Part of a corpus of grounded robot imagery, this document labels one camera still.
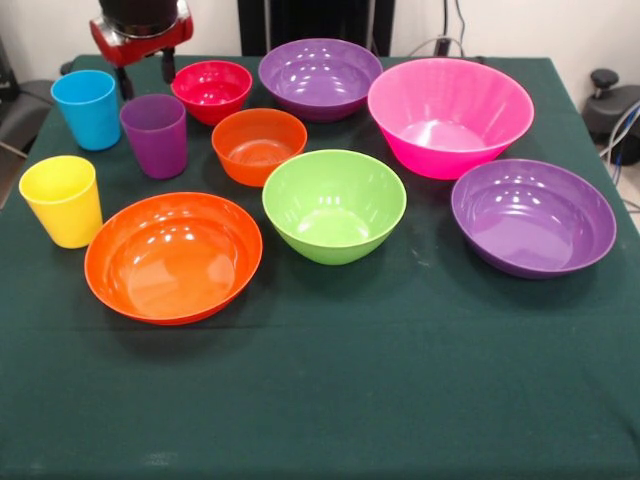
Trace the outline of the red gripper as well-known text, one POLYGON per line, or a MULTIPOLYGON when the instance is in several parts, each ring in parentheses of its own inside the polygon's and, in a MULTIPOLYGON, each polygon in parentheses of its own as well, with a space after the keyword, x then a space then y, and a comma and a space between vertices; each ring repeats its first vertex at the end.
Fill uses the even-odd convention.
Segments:
POLYGON ((114 71, 123 100, 134 98, 134 89, 124 67, 162 50, 161 71, 166 84, 176 75, 175 48, 191 39, 193 20, 189 12, 178 16, 176 23, 154 37, 127 37, 109 26, 102 17, 89 22, 90 32, 105 60, 115 66, 114 71))

